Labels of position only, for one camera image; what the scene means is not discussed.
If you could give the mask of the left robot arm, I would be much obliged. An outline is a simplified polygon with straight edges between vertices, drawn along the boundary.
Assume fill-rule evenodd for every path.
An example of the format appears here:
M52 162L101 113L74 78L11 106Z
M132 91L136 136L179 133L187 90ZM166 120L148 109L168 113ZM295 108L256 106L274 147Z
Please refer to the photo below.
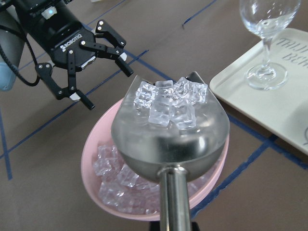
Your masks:
M131 76L126 63L126 41L105 21L95 30L86 29L67 8L66 0L3 0L0 3L0 89L9 91L15 80L34 87L44 82L56 99L81 101L88 109L94 104L77 88L76 74L97 58L115 61ZM50 56L35 63L36 80L26 81L18 67L31 36Z

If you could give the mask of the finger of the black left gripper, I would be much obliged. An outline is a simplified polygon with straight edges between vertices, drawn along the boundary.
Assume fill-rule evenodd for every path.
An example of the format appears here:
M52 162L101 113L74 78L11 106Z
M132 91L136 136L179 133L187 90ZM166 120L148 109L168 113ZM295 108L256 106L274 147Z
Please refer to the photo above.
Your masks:
M58 84L53 80L52 70L53 66L50 63L40 63L35 66L35 70L54 95L57 100L61 100L63 98L69 98L74 102L81 101L89 110L94 109L94 104L87 98L87 96L77 88L76 81L76 58L75 51L69 50L66 55L67 61L67 81L68 86L66 88L61 88Z
M96 42L96 39L106 39L112 47ZM94 42L82 40L80 47L83 50L94 52L95 57L114 60L120 70L131 76L134 72L127 64L127 54L124 52L126 41L103 19L95 27Z

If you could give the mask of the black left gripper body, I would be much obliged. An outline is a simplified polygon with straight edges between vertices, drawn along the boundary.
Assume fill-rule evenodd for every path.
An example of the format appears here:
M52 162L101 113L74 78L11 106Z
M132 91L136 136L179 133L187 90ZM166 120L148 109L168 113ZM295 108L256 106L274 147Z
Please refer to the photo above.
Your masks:
M80 48L81 41L94 42L94 34L67 8L63 0L15 0L14 7L24 30L59 68L67 69L67 52L75 55L76 71L82 71L94 52Z

